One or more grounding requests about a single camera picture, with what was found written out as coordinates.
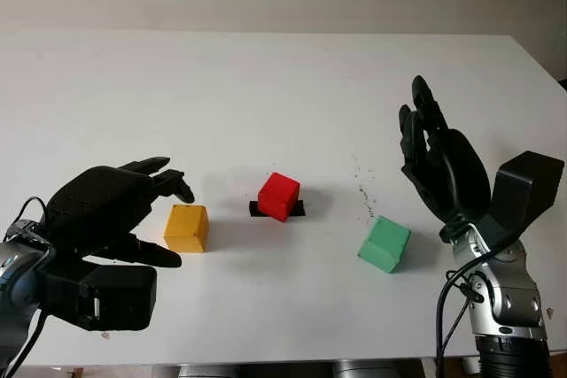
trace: cube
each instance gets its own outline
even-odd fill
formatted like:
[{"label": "cube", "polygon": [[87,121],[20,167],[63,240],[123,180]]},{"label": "cube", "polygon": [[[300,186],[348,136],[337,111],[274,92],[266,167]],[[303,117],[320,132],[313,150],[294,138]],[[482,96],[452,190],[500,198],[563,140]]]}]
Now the cube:
[{"label": "cube", "polygon": [[400,263],[410,235],[409,229],[379,216],[358,256],[390,274]]},{"label": "cube", "polygon": [[286,221],[298,197],[298,181],[272,173],[258,192],[258,210],[274,219]]},{"label": "cube", "polygon": [[176,252],[204,252],[209,220],[203,205],[171,207],[163,237],[167,247]]}]

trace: robotic hand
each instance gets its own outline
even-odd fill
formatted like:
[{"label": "robotic hand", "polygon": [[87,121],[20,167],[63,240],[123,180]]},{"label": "robotic hand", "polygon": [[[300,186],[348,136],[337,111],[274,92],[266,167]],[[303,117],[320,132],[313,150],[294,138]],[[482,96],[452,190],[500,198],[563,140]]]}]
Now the robotic hand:
[{"label": "robotic hand", "polygon": [[[140,241],[130,232],[159,196],[194,201],[183,173],[158,170],[169,158],[156,157],[122,167],[97,166],[61,188],[45,205],[39,222],[10,225],[0,243],[0,375],[11,377],[39,336],[49,314],[87,330],[139,330],[150,323],[156,271],[150,266],[102,266],[88,255],[179,267],[175,252]],[[36,309],[41,315],[27,339]]]},{"label": "robotic hand", "polygon": [[[461,132],[447,127],[421,76],[412,91],[416,111],[400,109],[401,170],[445,223],[439,235],[453,245],[460,267],[439,295],[437,376],[444,376],[448,338],[468,306],[484,377],[550,377],[540,293],[518,238],[554,203],[564,162],[530,151],[512,158],[496,174],[491,199],[480,158]],[[467,300],[444,341],[443,307],[453,286]]]}]

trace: cable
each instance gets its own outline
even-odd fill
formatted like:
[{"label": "cable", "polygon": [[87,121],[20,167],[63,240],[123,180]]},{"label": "cable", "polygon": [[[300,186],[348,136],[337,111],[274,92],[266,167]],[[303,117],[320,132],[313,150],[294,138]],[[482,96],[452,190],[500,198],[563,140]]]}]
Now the cable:
[{"label": "cable", "polygon": [[459,312],[459,314],[457,314],[456,319],[453,322],[453,326],[451,327],[451,329],[449,329],[449,332],[447,332],[447,336],[445,337],[445,341],[443,342],[443,347],[441,347],[441,350],[445,353],[445,348],[447,347],[447,344],[449,344],[449,340],[451,339],[451,336],[453,336],[454,331],[457,329],[457,326],[459,325],[459,322],[462,319],[462,316],[464,315],[464,313],[467,311],[467,307],[469,307],[469,299],[465,298],[464,299],[464,305],[462,305],[462,309]]},{"label": "cable", "polygon": [[39,319],[37,320],[37,325],[35,325],[34,333],[32,334],[32,336],[29,337],[29,340],[27,341],[26,345],[19,353],[19,356],[16,358],[14,363],[12,364],[10,371],[6,372],[3,375],[3,378],[12,378],[13,375],[16,373],[16,371],[19,369],[19,367],[26,359],[29,352],[31,352],[32,348],[34,347],[37,338],[39,338],[39,335],[42,333],[43,325],[45,325],[45,321],[47,320],[48,316],[49,314],[46,311],[42,310],[42,312],[39,315]]},{"label": "cable", "polygon": [[39,204],[42,205],[42,209],[43,209],[43,216],[45,217],[45,223],[47,223],[47,207],[45,206],[44,201],[40,198],[40,197],[30,197],[26,200],[26,202],[21,206],[21,209],[19,210],[18,215],[16,216],[16,219],[14,219],[14,221],[12,223],[15,223],[19,220],[19,218],[21,217],[21,215],[24,213],[24,211],[27,208],[27,205],[29,203],[31,203],[32,201],[37,201]]},{"label": "cable", "polygon": [[435,315],[435,339],[436,339],[436,356],[435,363],[437,365],[437,378],[445,378],[445,366],[443,365],[443,357],[445,355],[445,348],[443,342],[443,310],[445,308],[445,301],[447,300],[447,294],[449,290],[455,286],[455,283],[459,278],[466,274],[472,267],[484,263],[490,258],[496,256],[500,251],[504,250],[509,243],[503,246],[496,246],[492,251],[483,254],[480,257],[474,258],[470,262],[466,263],[464,266],[459,268],[443,285],[441,292],[439,293],[439,298],[437,300],[437,313]]}]

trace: wooden block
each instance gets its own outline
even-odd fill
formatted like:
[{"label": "wooden block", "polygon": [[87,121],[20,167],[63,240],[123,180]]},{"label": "wooden block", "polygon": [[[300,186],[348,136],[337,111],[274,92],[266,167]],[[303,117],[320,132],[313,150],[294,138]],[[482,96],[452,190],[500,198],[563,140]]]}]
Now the wooden block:
[{"label": "wooden block", "polygon": [[203,205],[171,207],[163,237],[167,247],[176,252],[205,252],[209,220]]},{"label": "wooden block", "polygon": [[258,210],[280,221],[286,221],[298,202],[299,182],[280,173],[272,173],[258,192]]}]

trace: table surface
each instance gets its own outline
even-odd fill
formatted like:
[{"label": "table surface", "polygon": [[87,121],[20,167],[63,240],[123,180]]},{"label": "table surface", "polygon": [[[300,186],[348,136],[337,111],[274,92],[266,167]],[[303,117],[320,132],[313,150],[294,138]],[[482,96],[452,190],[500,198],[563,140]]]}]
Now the table surface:
[{"label": "table surface", "polygon": [[[400,172],[398,110],[418,73],[491,182],[524,150],[567,157],[567,96],[507,36],[0,33],[0,223],[90,166],[158,155],[186,173],[211,222],[206,253],[158,271],[146,330],[102,336],[49,318],[27,363],[432,355],[434,307],[454,261]],[[305,218],[249,217],[274,171],[301,182]],[[565,181],[522,238],[553,309],[551,349],[567,348]],[[176,202],[154,203],[138,236],[163,244]],[[395,274],[356,256],[378,214],[413,232]],[[461,303],[449,298],[447,324]],[[471,353],[466,318],[448,354]]]}]

